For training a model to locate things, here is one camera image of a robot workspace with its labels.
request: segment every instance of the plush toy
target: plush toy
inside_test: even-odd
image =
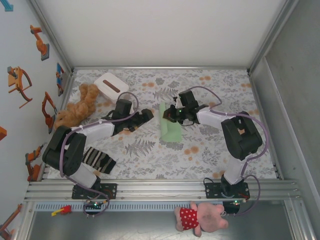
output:
[[[96,111],[95,101],[99,94],[99,89],[94,84],[83,83],[79,86],[80,101],[68,103],[66,110],[61,110],[56,116],[55,129],[64,125],[66,127],[76,127]]]
[[[194,229],[197,237],[201,237],[201,229],[208,233],[213,233],[218,229],[226,229],[228,221],[221,218],[225,211],[223,205],[213,205],[209,202],[202,202],[198,205],[194,201],[190,202],[191,208],[176,207],[174,214],[176,217],[176,229],[179,232],[183,230]]]

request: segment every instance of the tissue box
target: tissue box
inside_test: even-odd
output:
[[[129,86],[125,82],[110,72],[103,74],[94,81],[94,84],[98,87],[100,93],[113,103],[117,102],[120,94],[129,90]]]

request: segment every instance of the sock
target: sock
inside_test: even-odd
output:
[[[93,147],[90,147],[83,155],[82,162],[103,174],[110,174],[111,170],[116,165],[116,161],[109,157],[108,154]]]

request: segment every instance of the table surface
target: table surface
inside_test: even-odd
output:
[[[219,179],[227,169],[230,153],[223,132],[207,125],[182,127],[181,142],[161,140],[159,105],[173,104],[173,97],[193,87],[203,86],[213,90],[223,101],[215,109],[221,112],[238,113],[247,111],[259,118],[250,81],[245,69],[81,69],[75,72],[69,102],[80,100],[79,86],[93,83],[101,75],[110,72],[129,85],[129,91],[139,99],[139,111],[150,109],[154,118],[134,132],[100,139],[90,147],[107,153],[116,161],[110,174],[98,173],[102,179]],[[214,105],[218,100],[208,91],[193,89],[199,104]],[[134,102],[134,98],[124,98]],[[110,100],[99,95],[96,112],[83,121],[92,123],[104,117],[115,108]],[[262,139],[262,129],[257,126]],[[258,178],[274,179],[276,174],[269,151],[252,161],[245,174]],[[59,179],[59,172],[53,168],[49,179]]]

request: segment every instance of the sponge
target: sponge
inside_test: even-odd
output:
[[[164,112],[166,110],[166,105],[164,102],[160,103],[159,113],[160,113],[160,129],[161,129],[161,139],[165,142],[181,142],[181,125],[178,122],[170,122],[164,119]]]

